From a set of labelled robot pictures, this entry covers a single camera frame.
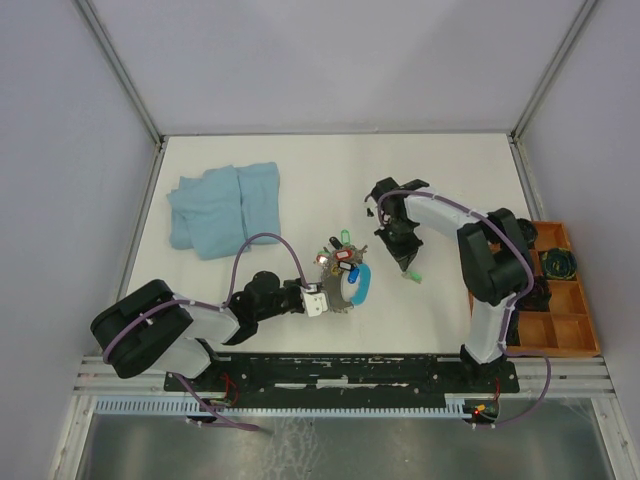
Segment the metal key organizer blue handle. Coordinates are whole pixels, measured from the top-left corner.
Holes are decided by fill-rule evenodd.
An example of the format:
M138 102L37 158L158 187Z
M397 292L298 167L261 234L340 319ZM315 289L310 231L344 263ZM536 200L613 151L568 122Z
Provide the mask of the metal key organizer blue handle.
M334 253L341 249L352 250L353 256L348 260L337 260ZM365 302L372 280L371 268L365 262L367 252L367 245L343 245L339 238L330 237L328 245L316 255L315 263L321 269L320 283L326 291L331 312L347 313ZM355 284L349 284L347 275L353 267L360 269L360 276Z

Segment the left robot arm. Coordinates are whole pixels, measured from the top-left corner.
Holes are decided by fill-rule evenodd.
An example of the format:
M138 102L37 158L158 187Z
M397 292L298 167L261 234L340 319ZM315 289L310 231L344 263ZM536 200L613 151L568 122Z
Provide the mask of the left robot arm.
M257 333L263 320L303 314L302 287L300 278L281 281L273 272L260 271L223 307L182 297L156 279L101 312L90 331L103 361L122 379L155 369L178 373L209 390L221 378L213 346L239 345Z

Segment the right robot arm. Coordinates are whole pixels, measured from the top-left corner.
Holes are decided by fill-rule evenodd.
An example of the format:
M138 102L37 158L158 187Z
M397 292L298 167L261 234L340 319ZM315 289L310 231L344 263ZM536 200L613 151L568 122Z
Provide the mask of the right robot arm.
M459 379L481 391L495 379L494 364L506 355L516 303L534 286L533 262L514 214L484 213L437 193L420 179L404 185L388 177L367 195L376 203L374 232L403 272L423 242L415 229L429 227L457 242L462 277L473 297L469 337L461 347Z

